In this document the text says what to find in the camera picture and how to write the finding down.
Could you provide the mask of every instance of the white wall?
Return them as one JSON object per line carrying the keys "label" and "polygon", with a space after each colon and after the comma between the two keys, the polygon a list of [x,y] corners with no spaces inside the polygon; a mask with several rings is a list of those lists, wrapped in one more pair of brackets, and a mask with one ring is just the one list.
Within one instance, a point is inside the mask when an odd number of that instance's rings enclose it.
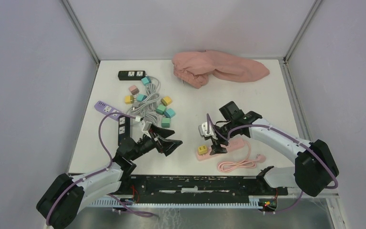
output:
{"label": "white wall", "polygon": [[290,70],[314,139],[339,167],[349,226],[366,228],[366,1],[324,1]]}
{"label": "white wall", "polygon": [[70,0],[102,60],[219,50],[282,57],[314,0]]}
{"label": "white wall", "polygon": [[38,229],[66,171],[95,65],[59,0],[0,0],[0,229]]}

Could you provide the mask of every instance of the pink fabric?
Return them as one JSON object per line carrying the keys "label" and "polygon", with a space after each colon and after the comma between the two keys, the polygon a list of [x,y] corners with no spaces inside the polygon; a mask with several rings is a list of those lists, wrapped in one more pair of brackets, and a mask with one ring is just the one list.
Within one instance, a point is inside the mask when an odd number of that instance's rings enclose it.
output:
{"label": "pink fabric", "polygon": [[270,74],[260,62],[224,52],[180,52],[172,63],[173,73],[199,89],[208,83],[208,75],[233,82],[254,82]]}

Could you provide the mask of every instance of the pink cube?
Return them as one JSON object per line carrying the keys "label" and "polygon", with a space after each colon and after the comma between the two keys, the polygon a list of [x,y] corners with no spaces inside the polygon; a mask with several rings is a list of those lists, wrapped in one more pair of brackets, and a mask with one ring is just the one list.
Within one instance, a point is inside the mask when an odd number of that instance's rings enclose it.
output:
{"label": "pink cube", "polygon": [[135,85],[129,87],[128,90],[130,90],[130,92],[131,92],[132,95],[135,95],[138,92],[140,92],[140,90],[138,90],[137,86],[135,86]]}

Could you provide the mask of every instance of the gray power cord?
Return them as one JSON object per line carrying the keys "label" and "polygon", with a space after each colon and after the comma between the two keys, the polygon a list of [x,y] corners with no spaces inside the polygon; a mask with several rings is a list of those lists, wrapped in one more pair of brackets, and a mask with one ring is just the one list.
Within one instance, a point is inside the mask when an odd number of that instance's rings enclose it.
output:
{"label": "gray power cord", "polygon": [[149,76],[151,79],[151,83],[145,86],[145,91],[147,97],[139,103],[138,107],[132,109],[130,107],[127,110],[127,114],[133,114],[135,116],[139,115],[144,118],[145,121],[149,121],[154,123],[155,125],[158,123],[159,115],[155,112],[156,108],[158,107],[158,101],[160,99],[160,95],[158,93],[159,89],[161,88],[161,82],[152,76]]}

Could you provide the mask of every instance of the yellow cube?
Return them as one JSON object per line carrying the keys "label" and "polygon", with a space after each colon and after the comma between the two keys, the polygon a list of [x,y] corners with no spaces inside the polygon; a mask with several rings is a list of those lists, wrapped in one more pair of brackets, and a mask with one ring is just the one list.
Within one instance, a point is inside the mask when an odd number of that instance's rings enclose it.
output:
{"label": "yellow cube", "polygon": [[172,103],[172,99],[171,99],[169,96],[167,96],[167,97],[165,97],[165,98],[161,99],[161,103],[162,103],[163,105],[167,106],[167,105],[169,105],[169,104],[171,104],[171,103]]}
{"label": "yellow cube", "polygon": [[204,155],[208,152],[208,148],[206,146],[200,146],[197,148],[198,155]]}
{"label": "yellow cube", "polygon": [[132,95],[128,95],[124,98],[124,102],[125,104],[132,104],[134,103],[134,96]]}

